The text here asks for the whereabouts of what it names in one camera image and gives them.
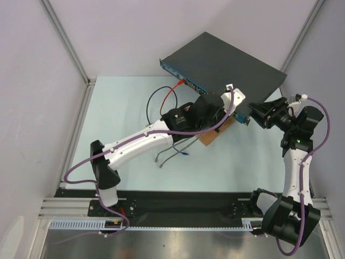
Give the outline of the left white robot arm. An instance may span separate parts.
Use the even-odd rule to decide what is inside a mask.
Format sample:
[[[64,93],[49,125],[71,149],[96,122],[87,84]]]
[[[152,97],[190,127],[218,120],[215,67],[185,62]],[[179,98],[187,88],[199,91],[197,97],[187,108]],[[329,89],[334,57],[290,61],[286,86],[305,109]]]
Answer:
[[[199,96],[193,103],[173,108],[145,129],[120,141],[103,144],[99,140],[91,143],[91,155],[109,150],[91,161],[101,198],[100,210],[112,216],[119,209],[116,186],[120,183],[118,169],[147,151],[169,146],[182,139],[191,138],[199,131],[218,124],[226,115],[228,104],[215,93]]]

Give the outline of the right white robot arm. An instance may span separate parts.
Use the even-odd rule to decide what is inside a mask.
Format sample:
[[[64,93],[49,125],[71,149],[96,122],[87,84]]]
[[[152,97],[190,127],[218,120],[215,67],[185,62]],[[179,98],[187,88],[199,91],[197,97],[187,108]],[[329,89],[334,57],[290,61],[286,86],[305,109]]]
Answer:
[[[281,195],[258,188],[251,194],[248,210],[263,216],[261,231],[277,241],[294,245],[305,241],[318,224],[321,212],[313,207],[309,190],[309,166],[315,150],[311,139],[323,113],[314,106],[295,111],[306,96],[298,95],[289,103],[284,97],[265,103],[250,103],[252,118],[264,129],[276,126],[283,131],[282,158],[285,165],[284,190]]]

